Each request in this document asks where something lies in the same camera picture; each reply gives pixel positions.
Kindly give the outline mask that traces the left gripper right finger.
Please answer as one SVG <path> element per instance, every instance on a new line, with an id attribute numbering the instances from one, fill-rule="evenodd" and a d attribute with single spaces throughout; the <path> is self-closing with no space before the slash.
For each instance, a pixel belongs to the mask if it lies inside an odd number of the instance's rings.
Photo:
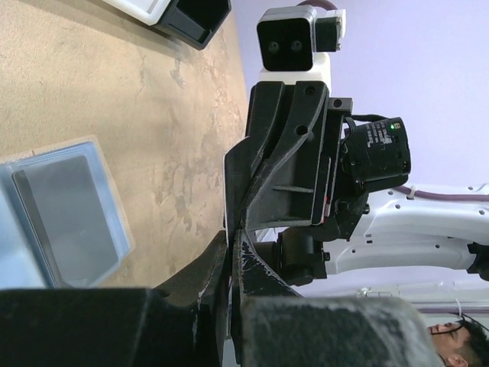
<path id="1" fill-rule="evenodd" d="M 302 297 L 240 229 L 231 333 L 241 366 L 439 366 L 417 310 L 399 298 Z"/>

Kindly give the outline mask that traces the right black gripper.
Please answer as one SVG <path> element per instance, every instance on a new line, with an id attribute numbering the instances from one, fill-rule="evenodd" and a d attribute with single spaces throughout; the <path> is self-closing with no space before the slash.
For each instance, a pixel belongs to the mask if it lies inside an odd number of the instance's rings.
<path id="1" fill-rule="evenodd" d="M 317 226 L 329 216 L 343 118 L 350 116 L 353 100 L 328 97 L 321 81 L 265 81 L 252 88 L 244 137 L 224 156 L 229 245 L 240 226 L 244 198 L 248 231 Z"/>

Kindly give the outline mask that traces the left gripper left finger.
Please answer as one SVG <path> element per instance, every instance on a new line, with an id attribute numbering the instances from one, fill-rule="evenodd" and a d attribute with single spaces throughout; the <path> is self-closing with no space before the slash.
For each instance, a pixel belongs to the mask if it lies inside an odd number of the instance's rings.
<path id="1" fill-rule="evenodd" d="M 205 251 L 153 288 L 1 293 L 3 366 L 220 366 L 228 246 Z"/>

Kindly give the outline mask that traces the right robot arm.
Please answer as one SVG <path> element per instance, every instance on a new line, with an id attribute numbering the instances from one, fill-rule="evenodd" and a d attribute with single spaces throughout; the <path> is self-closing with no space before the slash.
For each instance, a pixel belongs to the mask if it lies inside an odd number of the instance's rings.
<path id="1" fill-rule="evenodd" d="M 408 187 L 403 120 L 355 115 L 324 82 L 256 84 L 224 171 L 235 276 L 258 265 L 294 285 L 381 267 L 488 277 L 487 185 Z"/>

